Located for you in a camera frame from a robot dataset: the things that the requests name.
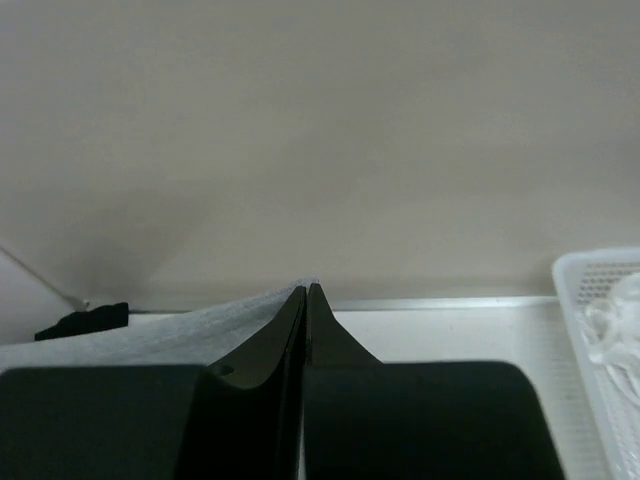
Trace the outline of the folded black tank top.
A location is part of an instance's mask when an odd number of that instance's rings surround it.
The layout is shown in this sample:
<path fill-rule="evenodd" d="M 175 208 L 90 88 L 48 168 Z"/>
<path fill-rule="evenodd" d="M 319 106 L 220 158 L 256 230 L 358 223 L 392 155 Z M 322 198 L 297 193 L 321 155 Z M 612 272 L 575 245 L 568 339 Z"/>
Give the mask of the folded black tank top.
<path fill-rule="evenodd" d="M 35 341 L 68 338 L 127 327 L 129 324 L 129 304 L 121 302 L 104 305 L 91 311 L 74 312 L 55 325 L 37 332 Z"/>

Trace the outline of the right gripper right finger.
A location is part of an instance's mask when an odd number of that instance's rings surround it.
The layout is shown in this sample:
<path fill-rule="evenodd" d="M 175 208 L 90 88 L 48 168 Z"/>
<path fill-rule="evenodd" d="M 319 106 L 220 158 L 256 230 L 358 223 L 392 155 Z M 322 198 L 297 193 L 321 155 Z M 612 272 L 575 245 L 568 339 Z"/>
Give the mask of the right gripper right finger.
<path fill-rule="evenodd" d="M 521 369 L 383 363 L 337 321 L 318 284 L 308 292 L 303 443 L 310 479 L 564 477 Z"/>

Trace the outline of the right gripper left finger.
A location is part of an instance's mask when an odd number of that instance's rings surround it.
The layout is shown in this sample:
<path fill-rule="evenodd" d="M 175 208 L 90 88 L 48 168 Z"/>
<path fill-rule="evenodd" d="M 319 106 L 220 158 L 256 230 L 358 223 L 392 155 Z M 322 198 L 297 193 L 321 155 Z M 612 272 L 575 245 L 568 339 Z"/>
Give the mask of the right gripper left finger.
<path fill-rule="evenodd" d="M 293 479 L 305 291 L 207 365 L 12 369 L 5 479 Z"/>

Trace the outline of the crumpled white tank top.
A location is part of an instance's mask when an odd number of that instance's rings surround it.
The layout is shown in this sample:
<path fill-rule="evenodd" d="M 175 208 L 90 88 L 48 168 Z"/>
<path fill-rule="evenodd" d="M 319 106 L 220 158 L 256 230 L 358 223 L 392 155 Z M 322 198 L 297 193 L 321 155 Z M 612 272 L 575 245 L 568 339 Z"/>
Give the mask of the crumpled white tank top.
<path fill-rule="evenodd" d="M 582 315 L 592 363 L 639 382 L 639 274 L 615 283 L 604 298 L 591 301 Z"/>

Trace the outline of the grey tank top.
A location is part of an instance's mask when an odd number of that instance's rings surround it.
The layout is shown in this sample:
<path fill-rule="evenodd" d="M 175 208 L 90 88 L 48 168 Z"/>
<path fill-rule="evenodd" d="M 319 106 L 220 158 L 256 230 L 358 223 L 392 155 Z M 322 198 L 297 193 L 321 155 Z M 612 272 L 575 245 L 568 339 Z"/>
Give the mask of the grey tank top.
<path fill-rule="evenodd" d="M 120 329 L 1 348 L 1 371 L 36 367 L 209 365 L 269 324 L 305 278 L 258 296 Z"/>

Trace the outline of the white plastic basket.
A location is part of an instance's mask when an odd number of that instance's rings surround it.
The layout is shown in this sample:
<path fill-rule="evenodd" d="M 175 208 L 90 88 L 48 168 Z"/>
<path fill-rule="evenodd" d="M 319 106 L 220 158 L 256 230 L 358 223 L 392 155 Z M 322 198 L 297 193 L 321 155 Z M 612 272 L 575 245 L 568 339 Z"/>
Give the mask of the white plastic basket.
<path fill-rule="evenodd" d="M 615 479 L 639 477 L 639 249 L 561 256 L 552 278 Z"/>

